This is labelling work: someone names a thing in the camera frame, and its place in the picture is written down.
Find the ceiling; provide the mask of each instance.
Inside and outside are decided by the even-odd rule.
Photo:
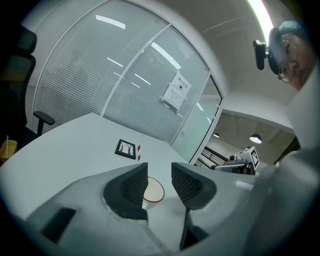
[[[225,111],[222,112],[214,132],[219,133],[220,140],[240,149],[255,146],[261,161],[268,165],[279,158],[295,137],[278,127]],[[262,144],[255,144],[250,140],[253,134],[261,136]]]
[[[253,93],[288,105],[296,92],[279,81],[268,64],[256,67],[253,41],[265,41],[247,0],[159,0],[187,19],[205,38],[225,72],[231,90]],[[292,19],[279,0],[264,0],[274,26]]]

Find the railing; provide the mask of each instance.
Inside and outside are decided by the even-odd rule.
[[[215,163],[217,166],[223,166],[226,164],[227,161],[229,161],[228,158],[224,157],[223,155],[220,155],[219,153],[213,151],[211,148],[204,147],[201,155],[208,158],[210,161]]]

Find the white table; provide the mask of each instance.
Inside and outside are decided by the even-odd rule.
[[[148,210],[149,227],[171,250],[179,250],[185,207],[171,183],[171,163],[186,161],[166,142],[94,113],[37,138],[0,168],[1,195],[9,210],[26,219],[70,183],[138,163],[115,154],[119,139],[141,145],[140,163],[158,180],[164,199]]]

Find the black picture frame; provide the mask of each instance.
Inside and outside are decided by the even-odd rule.
[[[133,147],[133,155],[131,154],[127,154],[127,153],[124,153],[122,151],[119,151],[118,149],[120,148],[120,145],[121,143],[126,143],[126,144],[129,144]],[[119,155],[119,156],[122,156],[122,157],[125,157],[125,158],[129,158],[129,159],[133,159],[135,160],[136,159],[136,145],[135,144],[132,144],[131,142],[128,142],[128,141],[125,141],[123,139],[119,139],[119,143],[118,145],[116,146],[116,149],[115,149],[115,152],[114,152],[116,155]]]

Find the red and white marker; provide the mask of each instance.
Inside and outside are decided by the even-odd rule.
[[[138,144],[138,162],[140,161],[140,149],[141,149],[140,144]]]

